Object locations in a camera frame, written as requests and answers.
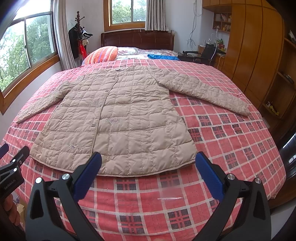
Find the hand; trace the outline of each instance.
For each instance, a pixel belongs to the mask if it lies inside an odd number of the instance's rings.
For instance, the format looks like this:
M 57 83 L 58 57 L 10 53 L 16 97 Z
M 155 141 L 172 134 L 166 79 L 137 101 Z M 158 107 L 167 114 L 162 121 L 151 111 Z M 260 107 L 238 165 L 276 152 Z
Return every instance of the hand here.
M 20 225 L 20 214 L 17 211 L 17 206 L 13 202 L 13 196 L 10 194 L 3 203 L 3 209 L 7 212 L 9 220 L 15 225 Z

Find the headboard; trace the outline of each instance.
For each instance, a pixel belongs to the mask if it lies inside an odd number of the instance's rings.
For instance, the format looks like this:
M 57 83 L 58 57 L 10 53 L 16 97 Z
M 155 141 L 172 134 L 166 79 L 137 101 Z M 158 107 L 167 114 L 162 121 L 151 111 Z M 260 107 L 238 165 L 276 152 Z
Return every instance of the headboard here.
M 101 45 L 116 47 L 137 47 L 140 49 L 174 49 L 173 30 L 145 31 L 144 29 L 123 30 L 101 34 Z

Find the silver bolt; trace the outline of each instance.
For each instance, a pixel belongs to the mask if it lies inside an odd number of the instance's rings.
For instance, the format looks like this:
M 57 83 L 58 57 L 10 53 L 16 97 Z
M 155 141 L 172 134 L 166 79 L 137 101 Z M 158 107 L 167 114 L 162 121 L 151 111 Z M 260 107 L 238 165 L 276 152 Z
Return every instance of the silver bolt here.
M 229 180 L 234 180 L 235 179 L 235 175 L 233 175 L 233 174 L 228 174 L 227 175 L 227 178 L 229 179 Z
M 255 178 L 255 182 L 256 182 L 257 184 L 261 184 L 261 179 L 260 179 L 260 178 Z
M 62 179 L 63 180 L 68 180 L 70 178 L 70 174 L 69 173 L 65 173 L 64 175 L 62 175 Z
M 41 178 L 41 177 L 38 177 L 38 178 L 36 178 L 36 180 L 35 180 L 36 183 L 40 183 L 41 181 L 42 181 L 42 178 Z

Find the blue garment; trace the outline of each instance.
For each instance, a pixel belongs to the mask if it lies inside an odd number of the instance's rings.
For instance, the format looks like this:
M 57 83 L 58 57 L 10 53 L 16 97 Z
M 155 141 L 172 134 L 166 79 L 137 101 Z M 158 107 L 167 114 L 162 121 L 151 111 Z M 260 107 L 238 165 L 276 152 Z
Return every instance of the blue garment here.
M 148 58 L 151 58 L 151 59 L 168 59 L 168 60 L 179 60 L 177 57 L 175 56 L 166 56 L 166 55 L 157 55 L 157 54 L 148 54 L 147 55 Z

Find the plaid blanket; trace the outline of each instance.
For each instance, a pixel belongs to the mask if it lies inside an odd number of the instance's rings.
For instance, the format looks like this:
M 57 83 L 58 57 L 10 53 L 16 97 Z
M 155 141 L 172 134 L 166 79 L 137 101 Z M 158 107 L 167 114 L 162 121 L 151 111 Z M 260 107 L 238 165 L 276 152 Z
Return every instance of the plaid blanket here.
M 169 60 L 122 60 L 90 64 L 53 75 L 26 103 L 52 92 L 62 81 L 74 80 L 85 73 L 102 68 L 132 65 L 158 66 L 199 78 L 244 101 L 250 101 L 220 71 L 210 66 Z M 206 101 L 170 92 L 170 98 L 188 127 L 198 151 L 238 179 L 261 178 L 268 198 L 282 187 L 285 169 L 260 113 L 250 103 L 251 115 L 242 117 Z M 8 163 L 18 150 L 34 143 L 46 121 L 59 103 L 21 124 L 12 122 L 2 144 L 10 151 L 0 161 Z M 28 202 L 37 177 L 56 180 L 63 173 L 28 158 L 22 165 L 25 182 L 16 190 Z M 73 231 L 58 199 L 56 204 L 64 225 Z M 202 229 L 218 205 L 194 165 L 140 178 L 97 177 L 85 199 L 79 201 L 83 212 L 100 235 L 109 240 L 148 240 L 156 238 L 191 241 Z M 235 221 L 241 205 L 238 199 L 226 228 Z

